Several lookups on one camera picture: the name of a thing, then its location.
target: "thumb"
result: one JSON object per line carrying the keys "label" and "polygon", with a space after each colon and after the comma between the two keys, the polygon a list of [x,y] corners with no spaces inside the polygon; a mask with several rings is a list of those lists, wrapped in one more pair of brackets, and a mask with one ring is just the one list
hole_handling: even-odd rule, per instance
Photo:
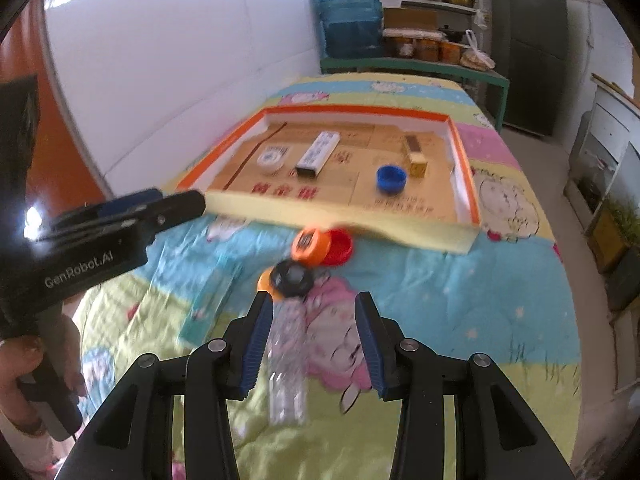
{"label": "thumb", "polygon": [[42,362],[44,350],[40,338],[31,335],[0,342],[0,386],[33,372]]}

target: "dark gray refrigerator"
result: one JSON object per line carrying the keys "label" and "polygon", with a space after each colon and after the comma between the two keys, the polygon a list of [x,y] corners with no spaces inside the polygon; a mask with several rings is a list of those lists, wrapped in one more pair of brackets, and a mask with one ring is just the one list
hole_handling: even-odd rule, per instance
{"label": "dark gray refrigerator", "polygon": [[[492,0],[492,23],[495,70],[510,80],[504,123],[550,136],[565,81],[566,0]],[[489,87],[489,110],[498,97]]]}

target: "brown door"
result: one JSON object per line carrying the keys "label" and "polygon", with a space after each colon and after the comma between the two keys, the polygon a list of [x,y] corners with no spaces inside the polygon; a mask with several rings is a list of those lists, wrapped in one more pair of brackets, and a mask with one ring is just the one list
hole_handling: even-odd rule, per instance
{"label": "brown door", "polygon": [[0,44],[0,80],[38,75],[40,124],[27,178],[27,203],[48,218],[85,203],[103,202],[102,191],[69,132],[47,75],[42,49],[42,0],[30,0]]}

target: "bed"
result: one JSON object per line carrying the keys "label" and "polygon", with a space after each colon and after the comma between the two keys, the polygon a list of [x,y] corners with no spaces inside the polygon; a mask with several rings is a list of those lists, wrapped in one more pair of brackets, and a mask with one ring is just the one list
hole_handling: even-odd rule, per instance
{"label": "bed", "polygon": [[[388,478],[400,404],[378,399],[358,342],[336,337],[348,332],[353,320],[339,314],[361,290],[372,293],[382,316],[395,319],[406,336],[437,353],[463,359],[478,351],[491,355],[569,461],[580,413],[571,290],[544,212],[487,118],[456,83],[383,73],[304,78],[265,106],[297,104],[382,105],[450,115],[472,166],[482,232],[465,255],[356,238],[353,258],[332,268],[305,300],[308,330],[320,334],[308,367],[308,423],[269,426],[264,367],[250,397],[228,404],[241,477]],[[170,188],[188,182],[196,167]],[[81,403],[85,420],[140,354],[167,359],[188,352],[177,343],[177,333],[221,254],[240,259],[243,270],[214,335],[246,313],[259,275],[288,255],[295,234],[284,226],[208,214],[159,235],[144,267],[89,290],[74,317],[89,391]],[[338,346],[353,350],[345,352],[344,362],[323,358]],[[174,414],[174,478],[184,474],[180,402]],[[455,471],[450,399],[446,410],[449,479]]]}

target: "floor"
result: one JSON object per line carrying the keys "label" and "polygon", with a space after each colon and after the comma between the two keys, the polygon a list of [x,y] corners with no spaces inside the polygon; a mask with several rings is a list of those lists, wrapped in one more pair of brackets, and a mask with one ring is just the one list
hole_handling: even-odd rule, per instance
{"label": "floor", "polygon": [[582,351],[582,413],[574,448],[574,470],[604,436],[620,432],[630,393],[613,396],[615,354],[602,276],[580,222],[562,194],[568,155],[553,140],[504,128],[502,138],[516,157],[551,224],[574,295]]}

